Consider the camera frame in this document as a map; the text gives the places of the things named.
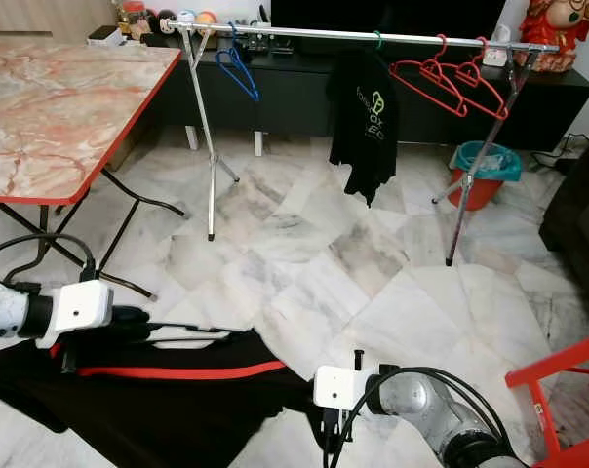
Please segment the dark sofa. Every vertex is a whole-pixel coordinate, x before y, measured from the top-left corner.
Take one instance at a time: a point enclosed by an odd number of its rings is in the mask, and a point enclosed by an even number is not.
[[[589,299],[589,148],[550,203],[539,234],[548,250],[564,254]]]

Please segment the marble table top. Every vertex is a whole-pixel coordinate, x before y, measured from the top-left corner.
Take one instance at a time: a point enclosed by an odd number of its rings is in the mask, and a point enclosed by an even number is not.
[[[178,59],[0,39],[0,202],[77,202]]]

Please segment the jar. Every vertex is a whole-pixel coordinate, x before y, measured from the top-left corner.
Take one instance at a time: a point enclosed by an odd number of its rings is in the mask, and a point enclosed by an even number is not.
[[[130,33],[136,41],[140,40],[140,35],[151,32],[149,22],[147,21],[147,10],[144,2],[131,1],[123,2],[123,9],[128,15]]]

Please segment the clothes rack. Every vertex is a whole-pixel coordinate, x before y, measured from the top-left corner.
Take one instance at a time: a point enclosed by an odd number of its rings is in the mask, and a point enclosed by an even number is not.
[[[188,66],[192,77],[193,87],[195,89],[195,96],[197,98],[197,105],[199,107],[199,113],[201,115],[202,125],[204,127],[204,133],[206,134],[206,144],[208,145],[208,151],[210,153],[210,166],[211,166],[211,184],[210,194],[208,202],[208,240],[212,241],[215,238],[215,187],[216,187],[216,165],[220,165],[233,179],[238,181],[234,172],[220,160],[218,155],[215,153],[213,146],[210,126],[208,124],[208,117],[206,115],[206,108],[204,106],[204,100],[201,94],[201,86],[197,77],[197,65],[201,60],[201,56],[206,49],[206,43],[208,37],[212,32],[230,32],[231,26],[229,24],[203,24],[197,22],[185,22],[185,21],[169,21],[169,26],[179,31],[183,38],[184,48],[188,54]],[[196,53],[193,53],[190,45],[190,37],[195,31],[204,30],[204,37],[201,41],[199,49]],[[483,48],[484,43],[480,39],[462,39],[462,38],[445,38],[442,39],[438,36],[416,36],[408,34],[380,34],[376,32],[355,32],[355,31],[330,31],[321,29],[300,29],[300,28],[288,28],[288,27],[253,27],[246,25],[236,25],[236,30],[241,33],[252,33],[252,34],[267,34],[269,37],[272,36],[293,36],[293,37],[316,37],[324,39],[342,39],[342,40],[359,40],[359,41],[374,41],[376,43],[382,42],[395,42],[404,44],[428,44],[443,46],[446,44],[449,47],[472,47],[472,48]],[[558,46],[551,46],[547,44],[529,44],[529,43],[501,43],[501,42],[489,42],[488,47],[492,49],[502,49],[507,51],[508,61],[508,79],[511,85],[511,92],[505,106],[507,110],[515,103],[520,91],[529,78],[530,70],[534,65],[537,57],[541,53],[557,53],[559,52]],[[528,59],[522,66],[522,70],[519,77],[516,79],[513,64],[513,53],[517,51],[527,52]],[[457,245],[459,234],[461,231],[461,224],[466,210],[466,204],[472,186],[474,185],[474,175],[481,166],[483,159],[488,154],[488,151],[493,144],[496,136],[502,128],[504,120],[496,119],[493,127],[491,128],[490,134],[488,135],[483,148],[479,152],[475,159],[470,171],[464,176],[452,184],[444,192],[436,195],[432,199],[432,203],[437,204],[444,197],[453,193],[457,188],[461,187],[461,199],[459,202],[457,219],[455,228],[452,234],[452,242],[449,248],[449,252],[446,257],[446,265],[452,265],[452,259],[454,257],[454,251]]]

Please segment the figurine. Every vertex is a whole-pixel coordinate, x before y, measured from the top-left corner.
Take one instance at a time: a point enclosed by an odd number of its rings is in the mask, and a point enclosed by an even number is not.
[[[560,47],[558,54],[540,54],[533,70],[568,71],[576,60],[576,39],[584,41],[589,33],[589,0],[530,0],[520,30],[522,42]],[[527,55],[517,53],[516,61],[524,65]]]

